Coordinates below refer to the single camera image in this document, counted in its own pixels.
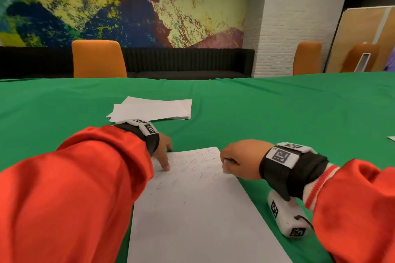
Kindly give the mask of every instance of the sleeve cuff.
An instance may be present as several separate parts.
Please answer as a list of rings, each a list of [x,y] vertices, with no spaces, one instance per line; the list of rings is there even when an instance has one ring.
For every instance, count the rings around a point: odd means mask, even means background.
[[[326,181],[333,177],[333,175],[339,170],[338,166],[335,166],[331,163],[328,163],[328,165],[325,168],[325,171],[322,173],[322,175],[316,179],[315,181],[307,184],[304,189],[303,189],[303,203],[305,207],[311,211],[314,211],[316,202],[317,202],[317,196],[319,194],[319,191],[323,187]]]

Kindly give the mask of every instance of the stack of paper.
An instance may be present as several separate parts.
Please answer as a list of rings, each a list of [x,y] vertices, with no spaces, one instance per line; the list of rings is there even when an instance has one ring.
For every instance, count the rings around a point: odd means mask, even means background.
[[[128,263],[291,263],[218,148],[167,156],[134,205]]]
[[[155,121],[163,119],[190,119],[192,100],[149,100],[127,97],[121,104],[114,104],[114,110],[107,118],[110,122],[130,119]]]

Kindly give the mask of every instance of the paper with handwriting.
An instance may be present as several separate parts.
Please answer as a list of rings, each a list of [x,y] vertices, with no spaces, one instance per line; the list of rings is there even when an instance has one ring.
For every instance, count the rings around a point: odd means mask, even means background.
[[[291,262],[218,148],[168,157],[134,206],[128,263]]]

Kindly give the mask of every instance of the table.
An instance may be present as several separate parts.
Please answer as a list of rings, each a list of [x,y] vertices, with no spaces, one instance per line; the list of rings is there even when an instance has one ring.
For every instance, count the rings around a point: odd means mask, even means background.
[[[316,74],[266,79],[167,81],[138,78],[0,81],[0,170],[53,151],[126,96],[192,99],[192,118],[155,122],[174,151],[255,138],[312,146],[334,164],[350,159],[394,166],[395,73]],[[267,205],[265,181],[241,181],[293,262],[331,262],[315,235],[288,240]],[[117,263],[126,262],[127,232]]]

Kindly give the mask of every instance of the chair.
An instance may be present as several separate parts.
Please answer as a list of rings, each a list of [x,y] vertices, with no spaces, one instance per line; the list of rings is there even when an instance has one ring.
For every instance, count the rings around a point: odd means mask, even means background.
[[[116,41],[73,41],[72,50],[74,78],[127,77],[121,46]]]
[[[293,75],[318,74],[321,70],[322,42],[300,42],[294,57]]]
[[[380,45],[358,44],[348,52],[340,73],[371,72],[380,52]]]

